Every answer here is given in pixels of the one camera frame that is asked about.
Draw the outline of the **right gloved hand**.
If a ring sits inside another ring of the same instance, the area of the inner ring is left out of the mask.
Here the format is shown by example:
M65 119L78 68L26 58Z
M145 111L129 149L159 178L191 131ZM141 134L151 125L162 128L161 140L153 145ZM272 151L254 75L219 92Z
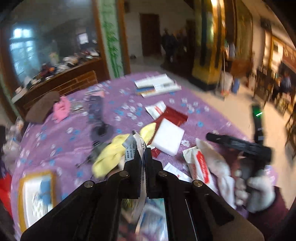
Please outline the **right gloved hand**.
M256 213L269 208L275 200L275 190L272 182L264 170L260 170L255 177L246 181L242 179L240 169L234 172L235 204L245 206L250 213Z

